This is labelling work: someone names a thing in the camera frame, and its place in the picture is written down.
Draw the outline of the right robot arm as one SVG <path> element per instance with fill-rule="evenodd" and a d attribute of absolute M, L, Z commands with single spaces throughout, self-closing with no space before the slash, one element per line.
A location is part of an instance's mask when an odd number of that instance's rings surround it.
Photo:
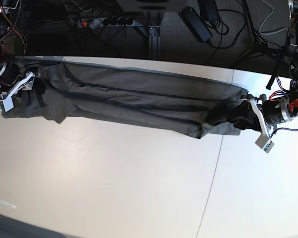
<path fill-rule="evenodd" d="M 46 86 L 41 80 L 39 64 L 20 64 L 27 50 L 25 36 L 17 28 L 21 11 L 21 0 L 0 0 L 0 111 L 5 112 L 13 109 L 13 100 L 22 96 L 28 97 L 25 100 L 28 104 L 35 101 L 41 107 L 45 106 L 42 95 Z M 12 36 L 19 37 L 23 45 L 19 59 L 4 47 L 5 40 Z"/>

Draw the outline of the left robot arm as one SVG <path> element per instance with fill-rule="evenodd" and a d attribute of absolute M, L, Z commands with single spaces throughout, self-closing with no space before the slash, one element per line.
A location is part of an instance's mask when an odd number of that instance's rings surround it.
<path fill-rule="evenodd" d="M 253 48 L 234 65 L 260 56 L 275 59 L 266 89 L 270 90 L 275 82 L 279 89 L 269 97 L 261 95 L 252 99 L 249 95 L 243 96 L 244 102 L 230 112 L 227 120 L 238 129 L 267 133 L 271 138 L 280 130 L 279 124 L 298 118 L 298 0 L 288 2 L 290 25 L 285 29 L 285 44 L 277 49 L 269 48 L 260 29 L 255 29 L 247 2 L 243 0 L 241 4 L 253 35 Z"/>

